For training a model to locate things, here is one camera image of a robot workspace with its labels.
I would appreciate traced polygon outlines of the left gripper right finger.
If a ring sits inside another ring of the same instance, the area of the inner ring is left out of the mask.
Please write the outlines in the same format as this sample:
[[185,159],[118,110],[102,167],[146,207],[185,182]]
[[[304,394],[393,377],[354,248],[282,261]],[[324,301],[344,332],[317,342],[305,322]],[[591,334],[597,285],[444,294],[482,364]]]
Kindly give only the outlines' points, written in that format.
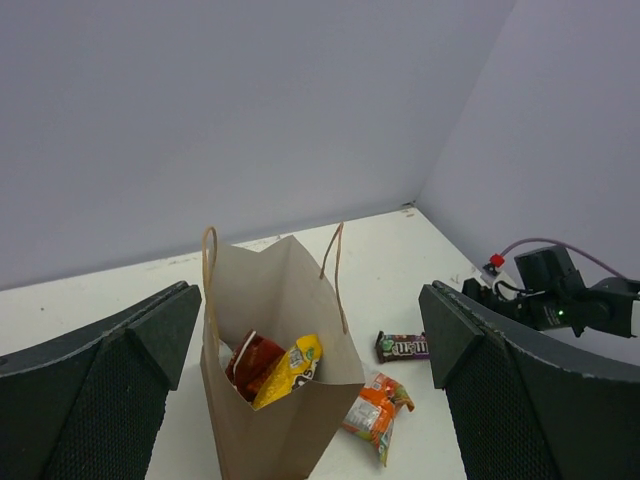
[[470,479],[636,479],[639,368],[517,323],[435,281],[419,306]]

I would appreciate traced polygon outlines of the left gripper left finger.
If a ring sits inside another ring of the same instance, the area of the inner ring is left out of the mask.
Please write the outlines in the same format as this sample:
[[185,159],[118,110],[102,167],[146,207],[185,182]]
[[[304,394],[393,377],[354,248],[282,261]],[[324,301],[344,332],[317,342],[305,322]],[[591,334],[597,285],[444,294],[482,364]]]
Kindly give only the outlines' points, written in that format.
[[200,305],[180,281],[2,356],[2,478],[144,478]]

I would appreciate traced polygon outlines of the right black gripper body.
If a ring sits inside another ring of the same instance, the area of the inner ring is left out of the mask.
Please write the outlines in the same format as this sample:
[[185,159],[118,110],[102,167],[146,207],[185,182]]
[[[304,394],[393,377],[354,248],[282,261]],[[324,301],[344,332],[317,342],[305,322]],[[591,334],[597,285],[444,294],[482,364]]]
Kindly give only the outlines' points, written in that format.
[[463,282],[462,293],[480,305],[512,320],[520,320],[523,312],[522,295],[508,298],[500,286],[483,286],[475,278]]

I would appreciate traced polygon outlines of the brown M&M's packet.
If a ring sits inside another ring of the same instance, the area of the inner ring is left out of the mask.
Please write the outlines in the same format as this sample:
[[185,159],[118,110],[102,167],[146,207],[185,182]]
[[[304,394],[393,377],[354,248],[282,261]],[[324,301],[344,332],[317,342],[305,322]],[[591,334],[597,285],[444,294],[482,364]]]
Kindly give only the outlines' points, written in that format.
[[379,363],[428,360],[430,353],[424,333],[418,335],[378,333],[374,349]]

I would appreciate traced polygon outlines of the red Doritos chip bag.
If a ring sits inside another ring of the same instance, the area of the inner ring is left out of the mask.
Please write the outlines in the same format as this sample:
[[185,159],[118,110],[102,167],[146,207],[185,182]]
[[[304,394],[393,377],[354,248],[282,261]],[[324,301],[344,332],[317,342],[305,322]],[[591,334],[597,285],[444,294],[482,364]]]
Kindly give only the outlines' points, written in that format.
[[252,403],[284,354],[278,344],[249,330],[233,351],[225,374],[237,392]]

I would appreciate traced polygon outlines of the yellow M&M's packet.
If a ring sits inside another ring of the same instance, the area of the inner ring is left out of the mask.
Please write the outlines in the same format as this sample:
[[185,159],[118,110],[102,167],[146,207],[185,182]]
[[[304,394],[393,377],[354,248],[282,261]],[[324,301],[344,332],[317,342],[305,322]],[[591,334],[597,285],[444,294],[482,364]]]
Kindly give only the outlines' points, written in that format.
[[322,355],[323,348],[316,334],[298,338],[264,381],[252,407],[259,410],[312,380]]

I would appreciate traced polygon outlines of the brown paper bag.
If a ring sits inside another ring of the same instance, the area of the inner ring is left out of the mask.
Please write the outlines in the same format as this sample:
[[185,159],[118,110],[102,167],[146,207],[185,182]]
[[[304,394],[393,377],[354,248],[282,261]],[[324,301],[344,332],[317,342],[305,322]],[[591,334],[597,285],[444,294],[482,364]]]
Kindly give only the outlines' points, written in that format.
[[[200,367],[225,479],[308,478],[364,384],[339,274],[326,268],[294,236],[256,252],[219,243],[214,227],[203,233]],[[239,346],[249,330],[281,347],[317,335],[323,355],[314,377],[255,409],[219,360],[220,346]]]

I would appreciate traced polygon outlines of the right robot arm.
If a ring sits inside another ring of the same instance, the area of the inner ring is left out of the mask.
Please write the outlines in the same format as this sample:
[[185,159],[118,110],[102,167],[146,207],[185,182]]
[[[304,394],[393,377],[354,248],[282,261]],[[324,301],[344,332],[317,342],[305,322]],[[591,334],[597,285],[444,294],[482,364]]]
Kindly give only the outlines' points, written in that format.
[[538,331],[570,328],[579,337],[587,329],[634,338],[639,335],[639,283],[617,272],[587,286],[574,265],[567,244],[550,242],[547,247],[522,253],[515,264],[522,280],[517,287],[500,277],[505,249],[484,266],[490,283],[467,279],[462,293],[484,307]]

